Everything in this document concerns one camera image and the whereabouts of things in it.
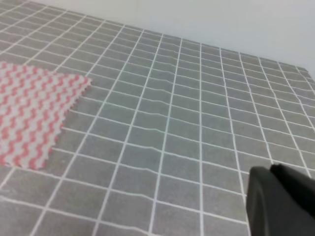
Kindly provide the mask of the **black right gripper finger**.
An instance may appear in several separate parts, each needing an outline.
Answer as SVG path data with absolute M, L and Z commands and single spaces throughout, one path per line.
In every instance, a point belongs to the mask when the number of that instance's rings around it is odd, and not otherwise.
M 282 164 L 252 167 L 246 211 L 253 236 L 313 236 L 315 181 Z

